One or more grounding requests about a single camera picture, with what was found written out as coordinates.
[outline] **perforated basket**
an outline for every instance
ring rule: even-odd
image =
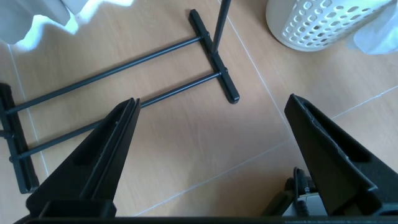
[[[391,0],[269,0],[266,19],[284,45],[317,51],[349,35]]]

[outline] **tile grout line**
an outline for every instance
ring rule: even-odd
[[[342,112],[342,113],[340,113],[340,114],[338,114],[338,115],[332,117],[331,119],[335,119],[335,118],[337,118],[337,117],[339,117],[339,116],[341,116],[341,115],[343,115],[343,114],[345,114],[345,113],[347,113],[347,112],[349,112],[349,111],[351,111],[351,110],[353,110],[353,109],[355,109],[355,108],[357,108],[357,107],[359,107],[359,106],[361,106],[361,105],[363,105],[363,104],[365,104],[365,103],[367,103],[367,102],[369,102],[369,101],[372,101],[372,100],[374,100],[374,99],[376,99],[376,98],[379,98],[379,97],[381,97],[383,94],[388,93],[389,91],[391,91],[391,90],[393,90],[393,89],[395,89],[395,88],[398,88],[398,85],[397,85],[397,86],[394,86],[394,87],[392,87],[392,88],[390,88],[390,89],[388,89],[388,90],[386,90],[386,91],[384,91],[384,92],[382,92],[382,93],[380,93],[380,94],[378,94],[378,95],[376,95],[376,96],[374,96],[374,97],[372,97],[372,98],[370,98],[370,99],[368,99],[368,100],[365,100],[364,102],[362,102],[362,103],[360,103],[360,104],[358,104],[358,105],[356,105],[356,106],[354,106],[354,107],[352,107],[352,108],[350,108],[350,109],[348,109],[348,110],[346,110],[346,111],[344,111],[344,112]]]
[[[24,101],[26,102],[26,96],[25,96],[24,87],[22,86],[21,79],[19,78],[19,72],[18,72],[18,69],[17,69],[17,64],[15,63],[14,54],[12,53],[12,50],[11,50],[11,47],[10,47],[9,44],[8,44],[8,50],[10,52],[12,64],[14,65],[14,70],[15,70],[15,73],[17,75],[18,85],[19,85],[19,88],[21,90],[22,97],[24,98]],[[33,129],[33,133],[34,133],[35,138],[36,138],[36,142],[39,143],[39,138],[37,137],[36,128],[35,128],[35,124],[33,122],[32,114],[30,113],[30,109],[29,108],[27,108],[26,110],[27,110],[27,114],[29,115],[30,124],[32,125],[32,129]],[[42,151],[40,151],[40,155],[42,157],[45,173],[46,173],[46,175],[48,177],[49,176],[49,170],[47,169],[47,165],[45,163],[45,159],[44,159],[44,155],[43,155]]]
[[[245,50],[246,54],[248,55],[248,57],[249,57],[251,63],[253,64],[254,69],[256,69],[257,75],[259,76],[259,78],[260,78],[262,84],[265,86],[265,88],[266,88],[266,90],[267,90],[269,96],[271,97],[272,102],[274,103],[276,109],[278,110],[278,113],[279,113],[280,118],[282,118],[282,121],[284,122],[285,127],[286,127],[287,130],[289,131],[289,126],[287,125],[286,120],[285,120],[284,117],[283,117],[283,114],[280,112],[280,109],[278,108],[278,106],[277,106],[277,104],[276,104],[276,102],[275,102],[275,99],[274,99],[274,97],[273,97],[272,94],[271,94],[271,91],[269,91],[268,86],[267,86],[267,84],[266,84],[266,81],[263,79],[263,77],[262,77],[260,71],[258,70],[256,64],[254,63],[254,60],[252,59],[252,57],[251,57],[251,55],[250,55],[250,53],[249,53],[249,50],[246,48],[245,44],[243,43],[243,40],[242,40],[241,37],[239,36],[238,31],[235,29],[235,26],[232,24],[231,19],[229,19],[229,16],[227,16],[227,19],[228,19],[229,23],[231,24],[232,29],[235,31],[235,34],[236,34],[236,36],[238,37],[240,43],[242,44],[243,49]]]
[[[276,150],[277,148],[279,148],[279,147],[281,147],[282,145],[287,144],[287,143],[289,143],[289,142],[291,142],[291,139],[286,140],[286,141],[284,141],[284,142],[282,142],[282,143],[280,143],[280,144],[278,144],[278,145],[276,145],[276,146],[270,148],[269,150],[267,150],[267,151],[265,151],[265,152],[262,152],[262,153],[260,153],[260,154],[258,154],[258,155],[256,155],[256,156],[254,156],[254,157],[252,157],[252,158],[250,158],[250,159],[248,159],[248,160],[246,160],[246,161],[244,161],[244,162],[242,162],[242,163],[240,163],[240,164],[238,164],[238,165],[236,165],[236,166],[234,166],[234,167],[232,167],[232,168],[230,168],[230,169],[228,169],[228,170],[226,170],[226,171],[224,171],[224,172],[222,172],[222,173],[220,173],[220,174],[217,174],[217,175],[215,175],[215,176],[212,177],[212,178],[209,178],[209,179],[207,179],[207,180],[205,180],[205,181],[203,181],[203,182],[200,182],[199,184],[196,184],[196,185],[194,185],[194,186],[188,188],[187,190],[183,190],[183,191],[181,191],[180,193],[177,193],[177,194],[171,196],[170,198],[164,200],[163,202],[157,203],[156,205],[154,205],[154,206],[152,206],[152,207],[150,207],[150,208],[148,208],[148,209],[145,209],[144,211],[141,211],[141,212],[139,212],[139,213],[137,213],[137,214],[135,214],[135,215],[133,215],[133,216],[136,217],[136,216],[138,216],[138,215],[141,215],[141,214],[143,214],[143,213],[146,213],[146,212],[148,212],[149,210],[152,210],[152,209],[158,207],[159,205],[162,205],[162,204],[164,204],[164,203],[167,203],[167,202],[169,202],[169,201],[171,201],[171,200],[177,198],[178,196],[180,196],[180,195],[182,195],[182,194],[184,194],[184,193],[187,193],[187,192],[189,192],[189,191],[191,191],[191,190],[193,190],[193,189],[195,189],[195,188],[197,188],[197,187],[200,187],[200,186],[202,186],[202,185],[205,185],[205,184],[211,182],[212,180],[215,180],[215,179],[221,177],[222,175],[224,175],[224,174],[226,174],[226,173],[228,173],[228,172],[230,172],[230,171],[232,171],[232,170],[234,170],[234,169],[236,169],[236,168],[238,168],[238,167],[241,167],[241,166],[245,165],[245,164],[248,163],[248,162],[251,162],[251,161],[257,159],[258,157],[263,156],[264,154],[267,154],[268,152],[274,151],[274,150]]]

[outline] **beige floor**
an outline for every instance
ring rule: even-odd
[[[103,3],[71,35],[48,25],[29,52],[0,44],[0,81],[18,103],[189,37],[195,8],[213,35],[220,4],[206,1]],[[310,100],[398,170],[398,55],[363,55],[344,43],[314,53],[284,47],[265,23],[266,1],[234,0],[220,54],[241,94],[230,105],[216,80],[141,111],[116,193],[118,215],[259,215],[295,166],[305,167],[283,115],[288,95]],[[21,111],[30,146],[102,118],[129,97],[148,99],[209,74],[199,44]],[[87,136],[33,156],[42,182]],[[25,215],[0,140],[0,216]]]

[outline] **horizontal bar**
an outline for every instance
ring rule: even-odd
[[[168,98],[170,96],[174,96],[177,93],[181,93],[181,92],[183,92],[183,91],[185,91],[185,90],[187,90],[189,88],[192,88],[192,87],[195,87],[195,86],[197,86],[197,85],[199,85],[201,83],[207,82],[208,80],[211,80],[213,78],[217,78],[220,75],[221,75],[220,72],[215,72],[215,73],[212,73],[212,74],[207,75],[205,77],[201,77],[201,78],[199,78],[199,79],[197,79],[195,81],[192,81],[190,83],[187,83],[185,85],[182,85],[182,86],[179,86],[177,88],[174,88],[173,90],[170,90],[170,91],[168,91],[166,93],[163,93],[163,94],[161,94],[159,96],[155,96],[155,97],[153,97],[153,98],[151,98],[151,99],[149,99],[147,101],[142,102],[141,108],[144,108],[146,106],[152,105],[152,104],[154,104],[156,102],[159,102],[160,100],[164,100],[164,99],[166,99],[166,98]],[[89,131],[91,129],[96,128],[100,124],[101,121],[102,121],[102,119],[99,120],[99,121],[96,121],[94,123],[88,124],[88,125],[86,125],[86,126],[84,126],[82,128],[79,128],[77,130],[74,130],[74,131],[72,131],[70,133],[64,134],[63,136],[57,137],[57,138],[55,138],[53,140],[49,140],[48,142],[45,142],[45,143],[43,143],[41,145],[33,147],[32,149],[28,150],[27,152],[24,152],[24,153],[20,154],[19,158],[22,159],[22,158],[31,156],[31,155],[33,155],[35,153],[43,151],[46,148],[49,148],[49,147],[54,146],[54,145],[56,145],[58,143],[61,143],[61,142],[66,141],[68,139],[71,139],[71,138],[73,138],[75,136],[78,136],[79,134],[83,134],[86,131]]]
[[[48,142],[45,142],[45,143],[43,143],[41,145],[33,147],[32,149],[29,149],[28,151],[23,152],[22,154],[19,154],[18,158],[22,159],[22,158],[25,158],[25,157],[29,157],[29,156],[31,156],[31,155],[33,155],[35,153],[38,153],[38,152],[40,152],[40,151],[42,151],[42,150],[44,150],[46,148],[49,148],[49,147],[54,146],[54,145],[56,145],[58,143],[61,143],[61,142],[66,141],[68,139],[71,139],[71,138],[73,138],[75,136],[83,134],[83,133],[85,133],[85,132],[87,132],[87,131],[89,131],[91,129],[95,129],[101,123],[101,121],[102,121],[102,119],[99,120],[99,121],[95,121],[94,123],[88,124],[88,125],[86,125],[86,126],[84,126],[82,128],[76,129],[76,130],[74,130],[74,131],[72,131],[70,133],[64,134],[63,136],[59,136],[59,137],[57,137],[55,139],[49,140]]]
[[[146,101],[142,102],[141,108],[147,107],[149,105],[153,105],[154,103],[159,102],[160,100],[164,100],[164,99],[166,99],[166,98],[168,98],[170,96],[174,96],[177,93],[181,93],[182,91],[185,91],[185,90],[187,90],[189,88],[197,86],[197,85],[199,85],[201,83],[204,83],[204,82],[206,82],[208,80],[211,80],[213,78],[217,78],[220,75],[221,75],[221,72],[215,72],[215,73],[212,73],[212,74],[207,75],[205,77],[199,78],[199,79],[197,79],[195,81],[192,81],[190,83],[187,83],[185,85],[182,85],[180,87],[177,87],[177,88],[175,88],[173,90],[170,90],[167,93],[163,93],[163,94],[161,94],[159,96],[155,96],[155,97],[153,97],[153,98],[151,98],[149,100],[146,100]]]
[[[110,69],[108,71],[99,73],[99,74],[94,75],[92,77],[86,78],[86,79],[84,79],[82,81],[76,82],[76,83],[68,85],[66,87],[63,87],[63,88],[61,88],[59,90],[55,90],[55,91],[53,91],[51,93],[47,93],[47,94],[45,94],[43,96],[40,96],[38,98],[35,98],[33,100],[30,100],[30,101],[25,102],[23,104],[20,104],[18,106],[15,106],[13,108],[10,108],[9,110],[6,111],[6,114],[16,113],[16,112],[18,112],[20,110],[23,110],[23,109],[26,109],[26,108],[28,108],[30,106],[34,106],[36,104],[39,104],[39,103],[41,103],[43,101],[49,100],[49,99],[54,98],[56,96],[62,95],[64,93],[68,93],[69,91],[76,90],[79,87],[85,86],[87,84],[90,84],[90,83],[95,82],[97,80],[100,80],[102,78],[108,77],[108,76],[113,75],[113,74],[115,74],[117,72],[123,71],[123,70],[125,70],[127,68],[131,68],[131,67],[133,67],[135,65],[138,65],[138,64],[140,64],[142,62],[146,62],[146,61],[148,61],[150,59],[153,59],[153,58],[156,58],[156,57],[161,56],[163,54],[169,53],[169,52],[171,52],[173,50],[177,50],[177,49],[179,49],[181,47],[184,47],[184,46],[190,45],[192,43],[198,42],[201,38],[202,37],[193,37],[191,39],[184,40],[184,41],[182,41],[180,43],[171,45],[170,47],[166,47],[166,48],[164,48],[162,50],[158,50],[158,51],[153,52],[153,53],[151,53],[149,55],[143,56],[143,57],[135,59],[135,60],[133,60],[131,62],[125,63],[125,64],[117,66],[115,68],[112,68],[112,69]]]

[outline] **black cable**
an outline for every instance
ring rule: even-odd
[[[308,211],[307,205],[304,201],[298,201],[299,199],[299,171],[303,172],[297,167],[294,167],[293,171],[293,179],[294,179],[294,207],[296,209],[298,216],[309,216],[310,212]]]

